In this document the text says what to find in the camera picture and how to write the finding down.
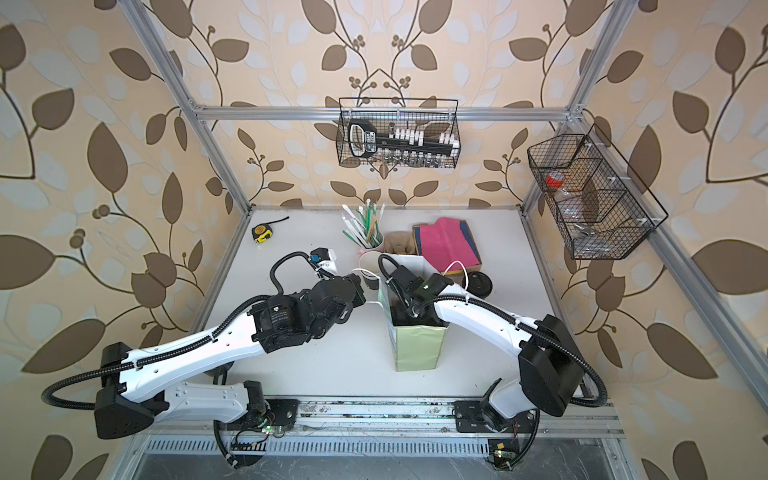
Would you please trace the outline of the black paper cups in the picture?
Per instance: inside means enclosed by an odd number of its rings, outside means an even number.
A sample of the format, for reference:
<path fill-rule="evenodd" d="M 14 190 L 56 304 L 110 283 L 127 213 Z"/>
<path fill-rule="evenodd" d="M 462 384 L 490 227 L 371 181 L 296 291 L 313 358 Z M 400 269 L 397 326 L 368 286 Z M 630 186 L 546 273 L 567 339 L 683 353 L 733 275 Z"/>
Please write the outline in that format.
<path fill-rule="evenodd" d="M 361 274 L 365 285 L 372 291 L 379 289 L 382 274 L 378 265 L 381 253 L 376 250 L 367 251 L 359 258 L 357 272 Z"/>

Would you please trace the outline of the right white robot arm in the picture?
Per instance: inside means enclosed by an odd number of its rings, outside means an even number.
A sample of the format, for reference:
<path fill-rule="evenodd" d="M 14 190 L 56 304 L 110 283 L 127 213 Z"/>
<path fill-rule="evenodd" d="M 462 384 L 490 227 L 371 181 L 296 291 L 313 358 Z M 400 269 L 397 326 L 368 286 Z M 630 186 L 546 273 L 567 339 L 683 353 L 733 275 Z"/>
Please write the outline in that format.
<path fill-rule="evenodd" d="M 395 311 L 414 324 L 457 325 L 517 361 L 517 374 L 492 383 L 479 401 L 479 420 L 503 432 L 520 414 L 560 417 L 571 404 L 606 404 L 605 382 L 583 357 L 564 322 L 520 316 L 468 292 L 437 271 L 417 275 L 402 257 L 377 259 L 382 288 L 397 298 Z"/>

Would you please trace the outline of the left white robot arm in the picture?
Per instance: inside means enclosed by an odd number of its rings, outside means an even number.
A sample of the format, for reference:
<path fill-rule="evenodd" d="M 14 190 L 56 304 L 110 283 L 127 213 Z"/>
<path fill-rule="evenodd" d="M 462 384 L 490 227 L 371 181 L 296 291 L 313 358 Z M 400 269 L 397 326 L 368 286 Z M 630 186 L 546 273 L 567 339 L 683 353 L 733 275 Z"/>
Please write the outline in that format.
<path fill-rule="evenodd" d="M 128 437 L 166 419 L 231 423 L 265 408 L 259 383 L 195 384 L 192 377 L 321 339 L 364 302 L 356 274 L 321 279 L 293 294 L 257 295 L 220 325 L 188 337 L 147 349 L 110 345 L 100 368 L 53 383 L 41 399 L 92 412 L 101 439 Z"/>

